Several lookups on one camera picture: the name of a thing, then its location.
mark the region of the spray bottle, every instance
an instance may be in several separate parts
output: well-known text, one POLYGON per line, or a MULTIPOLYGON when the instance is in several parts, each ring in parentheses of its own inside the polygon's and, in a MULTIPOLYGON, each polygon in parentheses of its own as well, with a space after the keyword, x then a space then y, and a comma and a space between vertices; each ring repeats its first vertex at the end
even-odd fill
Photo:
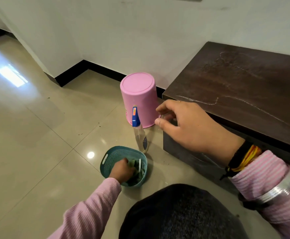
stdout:
POLYGON ((148 150, 148 143, 145 131, 138 117, 137 106, 133 106, 132 125, 135 133, 135 139, 138 145, 138 150, 146 153, 148 150))

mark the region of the pink sweater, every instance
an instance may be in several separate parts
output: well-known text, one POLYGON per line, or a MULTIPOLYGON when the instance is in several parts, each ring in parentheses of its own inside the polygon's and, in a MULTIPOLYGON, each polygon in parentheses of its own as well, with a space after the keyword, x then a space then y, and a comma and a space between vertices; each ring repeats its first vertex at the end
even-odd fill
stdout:
MULTIPOLYGON (((275 187, 288 170, 283 160, 266 151, 231 181, 246 199, 252 200, 275 187)), ((121 186, 116 179, 105 179, 86 201, 65 212, 63 225, 49 239, 101 238, 120 192, 121 186)), ((283 238, 290 238, 290 195, 283 204, 264 209, 262 216, 283 238)))

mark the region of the tiled floor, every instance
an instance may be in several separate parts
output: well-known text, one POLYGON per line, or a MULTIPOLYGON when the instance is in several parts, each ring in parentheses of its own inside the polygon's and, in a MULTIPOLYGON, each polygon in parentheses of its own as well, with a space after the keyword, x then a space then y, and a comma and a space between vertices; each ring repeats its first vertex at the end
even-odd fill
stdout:
MULTIPOLYGON (((158 127, 146 129, 147 182, 123 188, 102 238, 118 238, 134 203, 174 183, 208 190, 239 214, 250 238, 279 238, 257 213, 163 151, 158 127)), ((51 82, 17 41, 0 37, 0 238, 45 238, 63 212, 103 181, 99 172, 112 146, 137 148, 125 118, 119 82, 86 71, 65 87, 51 82), (88 152, 94 152, 91 159, 88 152)))

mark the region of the left hand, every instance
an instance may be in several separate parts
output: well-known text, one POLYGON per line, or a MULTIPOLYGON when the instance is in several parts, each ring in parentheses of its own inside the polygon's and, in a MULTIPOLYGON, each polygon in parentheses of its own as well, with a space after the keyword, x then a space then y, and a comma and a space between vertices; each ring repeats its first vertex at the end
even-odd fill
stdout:
POLYGON ((134 174, 135 167, 129 167, 127 158, 115 163, 109 178, 115 178, 120 184, 128 181, 134 174))

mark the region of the plastic basket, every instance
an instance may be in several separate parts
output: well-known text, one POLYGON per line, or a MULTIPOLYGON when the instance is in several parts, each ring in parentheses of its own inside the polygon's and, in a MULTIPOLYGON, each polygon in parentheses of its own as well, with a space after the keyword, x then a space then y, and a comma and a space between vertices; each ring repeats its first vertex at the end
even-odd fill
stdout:
POLYGON ((130 160, 142 160, 142 168, 144 170, 144 176, 142 180, 133 186, 129 186, 127 183, 122 183, 123 186, 126 187, 140 187, 144 182, 147 174, 147 158, 145 154, 142 152, 132 149, 132 148, 127 148, 124 146, 115 146, 110 148, 104 155, 102 162, 100 164, 100 171, 103 177, 108 178, 110 176, 111 170, 114 166, 114 164, 123 158, 127 158, 128 161, 130 160))

